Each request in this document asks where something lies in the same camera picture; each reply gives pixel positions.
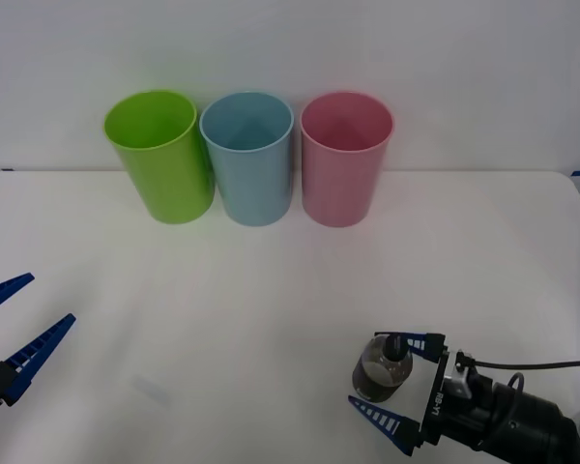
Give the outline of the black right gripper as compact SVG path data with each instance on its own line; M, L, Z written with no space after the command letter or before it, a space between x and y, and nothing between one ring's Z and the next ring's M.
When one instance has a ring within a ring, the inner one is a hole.
M382 409L355 396L348 402L403 454L412 456L425 442L436 445L446 436L474 451L488 451L495 431L496 383L481 375L475 360L463 352L455 355L451 374L446 373L450 353L441 333L375 332L390 337L387 351L393 360L407 353L437 364L436 375L421 425L410 418Z

